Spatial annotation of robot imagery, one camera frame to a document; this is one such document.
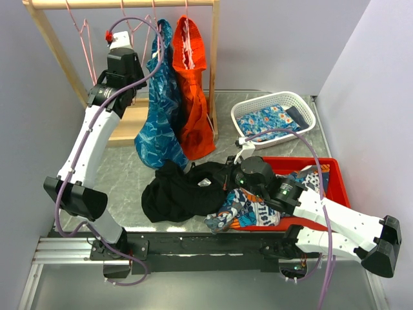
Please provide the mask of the black shorts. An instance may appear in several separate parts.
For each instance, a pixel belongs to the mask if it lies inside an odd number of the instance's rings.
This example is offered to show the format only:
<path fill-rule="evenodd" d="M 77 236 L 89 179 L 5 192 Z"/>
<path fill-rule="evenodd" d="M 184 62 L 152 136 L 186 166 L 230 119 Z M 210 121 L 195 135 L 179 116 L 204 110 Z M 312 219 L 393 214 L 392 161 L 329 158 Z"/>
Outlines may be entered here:
<path fill-rule="evenodd" d="M 141 195 L 141 206 L 152 222 L 183 222 L 193 216 L 206 216 L 219 210 L 227 194 L 214 175 L 224 165 L 208 161 L 193 164 L 188 172 L 166 160 Z"/>

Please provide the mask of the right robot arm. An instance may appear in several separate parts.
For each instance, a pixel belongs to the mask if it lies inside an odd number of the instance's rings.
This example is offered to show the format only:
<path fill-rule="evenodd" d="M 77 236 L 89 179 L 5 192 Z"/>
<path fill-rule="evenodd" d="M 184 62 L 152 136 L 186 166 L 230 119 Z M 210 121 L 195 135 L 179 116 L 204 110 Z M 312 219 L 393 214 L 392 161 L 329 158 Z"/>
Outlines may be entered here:
<path fill-rule="evenodd" d="M 302 224 L 291 225 L 277 247 L 281 257 L 294 258 L 301 253 L 341 256 L 359 262 L 380 277 L 394 276 L 402 243 L 397 218 L 370 216 L 322 198 L 306 185 L 276 176 L 270 164 L 259 156 L 240 163 L 228 157 L 224 167 L 214 173 L 214 179 L 224 189 L 247 190 L 275 211 L 326 227 L 325 231 L 318 231 Z"/>

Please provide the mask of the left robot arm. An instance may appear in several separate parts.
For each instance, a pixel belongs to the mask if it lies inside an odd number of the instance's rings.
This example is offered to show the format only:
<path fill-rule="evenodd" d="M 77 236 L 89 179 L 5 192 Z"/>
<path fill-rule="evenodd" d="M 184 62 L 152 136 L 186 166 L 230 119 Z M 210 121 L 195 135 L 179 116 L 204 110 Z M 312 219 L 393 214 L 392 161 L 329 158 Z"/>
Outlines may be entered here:
<path fill-rule="evenodd" d="M 98 245 L 116 260 L 130 252 L 127 233 L 107 210 L 108 196 L 95 190 L 94 183 L 109 137 L 144 86 L 137 53 L 127 47 L 111 49 L 106 70 L 88 93 L 85 118 L 68 159 L 57 176 L 43 184 L 55 203 L 57 230 L 62 231 L 61 211 L 83 219 L 100 238 Z"/>

